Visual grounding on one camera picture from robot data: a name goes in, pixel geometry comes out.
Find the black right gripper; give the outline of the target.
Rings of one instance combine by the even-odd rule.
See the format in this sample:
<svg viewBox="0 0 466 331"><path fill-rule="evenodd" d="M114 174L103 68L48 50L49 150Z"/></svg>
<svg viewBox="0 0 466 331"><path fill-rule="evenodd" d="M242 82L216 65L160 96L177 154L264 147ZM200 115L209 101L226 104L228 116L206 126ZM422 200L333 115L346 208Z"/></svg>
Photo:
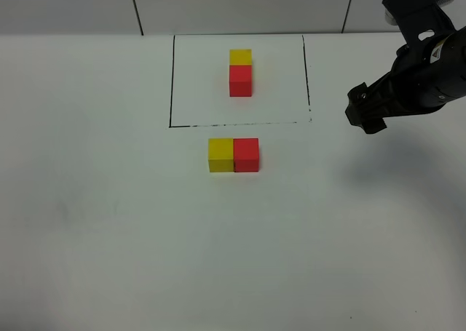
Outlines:
<svg viewBox="0 0 466 331"><path fill-rule="evenodd" d="M422 115L465 96L465 29L443 29L424 40L417 27L408 34L406 50L397 56L390 78L377 95L382 101L378 119L368 113L362 83L347 94L346 117L352 126L363 126L367 135L387 128L383 118Z"/></svg>

